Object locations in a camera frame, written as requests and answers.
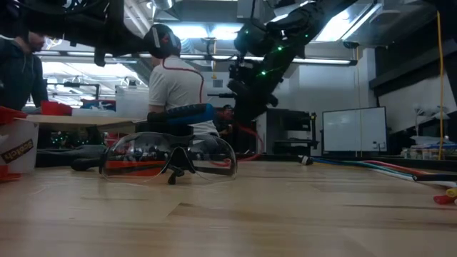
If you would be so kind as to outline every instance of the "safety glasses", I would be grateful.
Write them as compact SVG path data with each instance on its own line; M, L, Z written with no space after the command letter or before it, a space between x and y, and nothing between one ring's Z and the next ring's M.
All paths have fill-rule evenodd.
M102 157L99 169L106 179L121 183L146 183L172 170L170 184L189 171L209 181L236 176L232 147L215 136L172 136L134 133L121 138Z

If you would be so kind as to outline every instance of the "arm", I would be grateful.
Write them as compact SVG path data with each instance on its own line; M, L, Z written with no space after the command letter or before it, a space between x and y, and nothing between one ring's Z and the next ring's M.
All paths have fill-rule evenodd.
M164 112L168 95L164 75L153 71L149 77L149 112Z
M34 80L34 85L31 90L31 97L34 100L35 107L41 106L41 101L48 101L48 89L44 80L43 80L43 65L41 60L38 57L34 56L34 67L32 67L36 72L36 78Z

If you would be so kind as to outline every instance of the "desk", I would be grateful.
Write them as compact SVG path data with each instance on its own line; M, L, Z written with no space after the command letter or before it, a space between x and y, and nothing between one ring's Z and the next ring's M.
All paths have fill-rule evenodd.
M455 256L440 188L372 171L240 164L225 183L148 187L38 170L0 184L0 256Z

